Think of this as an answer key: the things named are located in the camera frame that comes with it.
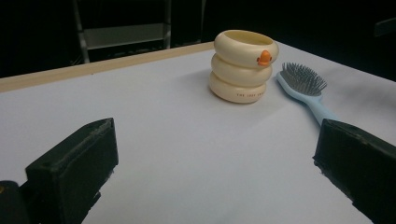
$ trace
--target white tabletop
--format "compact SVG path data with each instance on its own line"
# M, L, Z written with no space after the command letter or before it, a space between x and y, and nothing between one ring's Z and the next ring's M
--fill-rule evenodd
M393 145L396 83L278 45L266 93L250 105L208 88L214 50L2 92L0 179L21 185L30 162L114 118L120 164L85 224L372 223L314 165L318 123L275 73L311 67L328 82L323 104Z

